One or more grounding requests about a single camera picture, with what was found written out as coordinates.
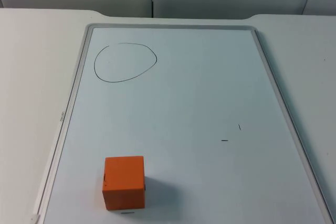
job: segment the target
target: whiteboard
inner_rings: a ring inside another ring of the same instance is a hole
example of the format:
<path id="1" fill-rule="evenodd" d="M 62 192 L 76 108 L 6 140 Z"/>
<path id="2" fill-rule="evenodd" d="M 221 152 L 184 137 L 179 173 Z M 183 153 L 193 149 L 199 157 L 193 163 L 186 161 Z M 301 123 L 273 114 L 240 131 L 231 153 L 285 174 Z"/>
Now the whiteboard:
<path id="1" fill-rule="evenodd" d="M 62 132 L 45 224 L 331 223 L 251 28 L 90 26 Z M 132 155 L 146 207 L 107 211 Z"/>

